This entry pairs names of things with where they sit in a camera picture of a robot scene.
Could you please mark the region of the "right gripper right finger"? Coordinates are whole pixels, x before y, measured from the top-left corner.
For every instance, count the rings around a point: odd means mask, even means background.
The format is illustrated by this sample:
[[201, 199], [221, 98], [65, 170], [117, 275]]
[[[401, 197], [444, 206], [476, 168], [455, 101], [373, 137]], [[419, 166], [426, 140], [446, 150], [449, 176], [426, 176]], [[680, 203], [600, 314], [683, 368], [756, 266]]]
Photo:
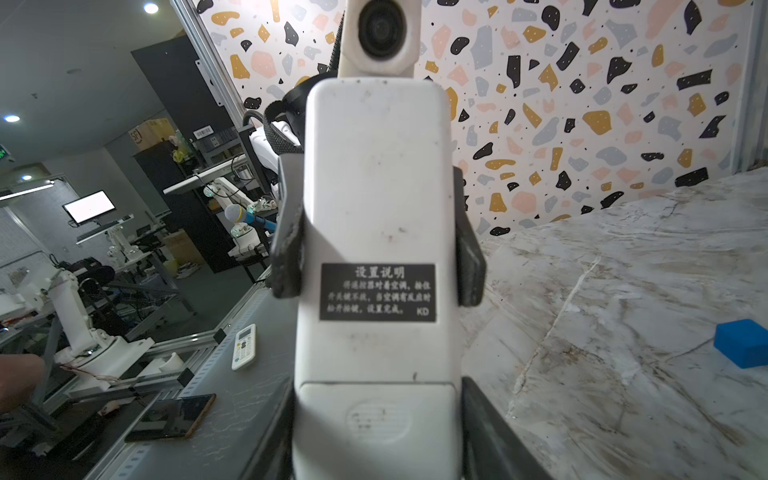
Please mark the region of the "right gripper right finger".
[[477, 383], [462, 377], [464, 479], [551, 480]]

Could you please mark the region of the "white red remote control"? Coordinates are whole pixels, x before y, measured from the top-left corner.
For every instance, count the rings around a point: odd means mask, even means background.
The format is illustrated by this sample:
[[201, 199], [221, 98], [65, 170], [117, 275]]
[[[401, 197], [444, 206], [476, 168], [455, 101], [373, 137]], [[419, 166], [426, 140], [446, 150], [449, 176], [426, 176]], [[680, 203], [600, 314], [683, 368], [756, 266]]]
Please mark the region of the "white red remote control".
[[460, 415], [450, 112], [431, 81], [337, 79], [307, 105], [294, 390], [450, 384]]

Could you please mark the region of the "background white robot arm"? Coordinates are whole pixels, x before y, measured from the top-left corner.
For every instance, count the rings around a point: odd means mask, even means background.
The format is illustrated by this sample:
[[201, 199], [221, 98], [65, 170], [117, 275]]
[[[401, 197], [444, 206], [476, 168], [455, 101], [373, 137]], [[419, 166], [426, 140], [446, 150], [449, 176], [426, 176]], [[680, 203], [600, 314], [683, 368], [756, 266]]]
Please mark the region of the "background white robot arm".
[[202, 362], [245, 328], [247, 302], [241, 301], [215, 329], [157, 343], [138, 336], [138, 325], [126, 337], [92, 325], [79, 294], [76, 276], [65, 269], [42, 266], [19, 287], [19, 300], [39, 314], [54, 312], [68, 346], [53, 355], [53, 365], [74, 377], [45, 400], [45, 412], [67, 403], [125, 399], [189, 387]]

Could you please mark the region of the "white battery cover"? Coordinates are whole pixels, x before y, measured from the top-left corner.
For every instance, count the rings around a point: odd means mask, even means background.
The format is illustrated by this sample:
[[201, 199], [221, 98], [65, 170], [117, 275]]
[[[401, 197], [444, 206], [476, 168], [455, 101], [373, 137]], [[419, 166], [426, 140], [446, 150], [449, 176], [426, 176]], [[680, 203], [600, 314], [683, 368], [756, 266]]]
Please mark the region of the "white battery cover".
[[298, 391], [297, 479], [458, 479], [461, 463], [450, 384], [309, 383]]

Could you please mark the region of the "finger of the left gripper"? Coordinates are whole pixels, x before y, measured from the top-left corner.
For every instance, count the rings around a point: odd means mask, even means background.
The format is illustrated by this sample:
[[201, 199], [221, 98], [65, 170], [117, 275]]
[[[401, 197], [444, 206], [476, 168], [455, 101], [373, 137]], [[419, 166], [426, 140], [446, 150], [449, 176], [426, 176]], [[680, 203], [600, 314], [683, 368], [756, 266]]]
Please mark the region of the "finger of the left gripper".
[[300, 295], [304, 230], [304, 155], [279, 157], [277, 227], [271, 243], [271, 289], [278, 299]]
[[481, 304], [486, 280], [486, 260], [466, 211], [463, 172], [453, 168], [457, 295], [461, 307]]

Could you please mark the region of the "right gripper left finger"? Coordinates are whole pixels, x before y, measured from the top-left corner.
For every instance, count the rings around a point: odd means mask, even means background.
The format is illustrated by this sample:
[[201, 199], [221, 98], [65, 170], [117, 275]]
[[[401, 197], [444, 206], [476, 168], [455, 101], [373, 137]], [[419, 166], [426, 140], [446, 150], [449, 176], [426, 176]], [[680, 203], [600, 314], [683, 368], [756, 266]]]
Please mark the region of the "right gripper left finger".
[[244, 442], [247, 447], [240, 479], [292, 479], [292, 437], [295, 393], [292, 380], [284, 380], [256, 415]]

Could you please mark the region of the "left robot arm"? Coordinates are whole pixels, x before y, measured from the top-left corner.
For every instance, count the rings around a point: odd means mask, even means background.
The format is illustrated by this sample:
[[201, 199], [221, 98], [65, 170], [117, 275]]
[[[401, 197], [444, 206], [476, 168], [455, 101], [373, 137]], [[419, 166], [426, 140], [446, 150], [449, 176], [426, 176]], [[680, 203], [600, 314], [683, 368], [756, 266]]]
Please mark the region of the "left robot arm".
[[[301, 293], [300, 243], [304, 236], [303, 159], [305, 154], [306, 104], [319, 83], [335, 79], [330, 69], [298, 84], [283, 99], [269, 104], [265, 111], [248, 110], [244, 121], [262, 122], [268, 145], [277, 157], [275, 168], [280, 177], [283, 200], [278, 217], [277, 240], [272, 244], [271, 287], [277, 298], [294, 298]], [[457, 297], [462, 307], [478, 306], [483, 298], [487, 263], [466, 213], [463, 172], [454, 166], [453, 200], [455, 206], [455, 247]]]

